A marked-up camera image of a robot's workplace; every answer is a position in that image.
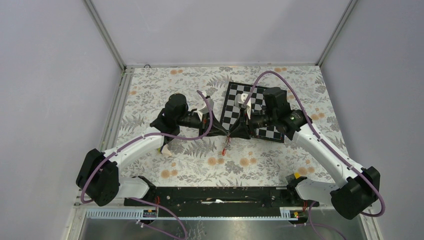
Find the metal keyring holder red handle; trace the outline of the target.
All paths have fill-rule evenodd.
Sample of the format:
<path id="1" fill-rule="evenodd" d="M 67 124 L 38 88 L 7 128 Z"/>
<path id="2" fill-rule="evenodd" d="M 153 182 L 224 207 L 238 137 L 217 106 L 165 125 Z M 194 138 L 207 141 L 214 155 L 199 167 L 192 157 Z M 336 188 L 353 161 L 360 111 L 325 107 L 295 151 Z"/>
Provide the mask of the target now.
<path id="1" fill-rule="evenodd" d="M 227 150 L 229 150 L 231 148 L 231 137 L 227 136 L 223 145 L 223 149 L 221 152 L 222 156 L 226 155 Z"/>

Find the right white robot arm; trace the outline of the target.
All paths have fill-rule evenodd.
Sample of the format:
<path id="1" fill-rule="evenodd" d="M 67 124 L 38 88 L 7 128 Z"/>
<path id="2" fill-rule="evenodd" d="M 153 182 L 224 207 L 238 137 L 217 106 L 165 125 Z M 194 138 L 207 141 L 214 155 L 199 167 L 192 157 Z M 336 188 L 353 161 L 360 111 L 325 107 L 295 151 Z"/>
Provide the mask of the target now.
<path id="1" fill-rule="evenodd" d="M 302 110 L 291 108 L 286 90 L 271 87 L 262 94 L 264 104 L 255 112 L 249 94 L 238 93 L 231 99 L 240 113 L 229 130 L 230 138 L 251 139 L 257 129 L 276 128 L 307 151 L 334 180 L 333 184 L 307 177 L 291 181 L 286 193 L 291 205 L 316 201 L 333 206 L 342 217 L 351 220 L 378 200 L 381 175 L 376 168 L 364 168 L 336 148 Z"/>

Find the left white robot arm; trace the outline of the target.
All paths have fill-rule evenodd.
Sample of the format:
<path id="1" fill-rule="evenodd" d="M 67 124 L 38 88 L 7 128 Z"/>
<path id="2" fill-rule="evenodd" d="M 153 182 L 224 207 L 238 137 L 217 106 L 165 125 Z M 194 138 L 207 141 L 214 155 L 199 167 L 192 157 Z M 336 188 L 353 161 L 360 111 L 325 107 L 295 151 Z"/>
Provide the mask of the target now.
<path id="1" fill-rule="evenodd" d="M 140 136 L 104 151 L 90 150 L 76 178 L 76 185 L 81 189 L 80 201 L 103 207 L 115 198 L 136 198 L 144 206 L 152 204 L 155 192 L 147 180 L 141 176 L 122 177 L 121 171 L 145 154 L 164 150 L 172 140 L 227 136 L 228 131 L 213 113 L 213 100 L 203 94 L 201 97 L 202 105 L 189 110 L 185 95 L 172 94 Z"/>

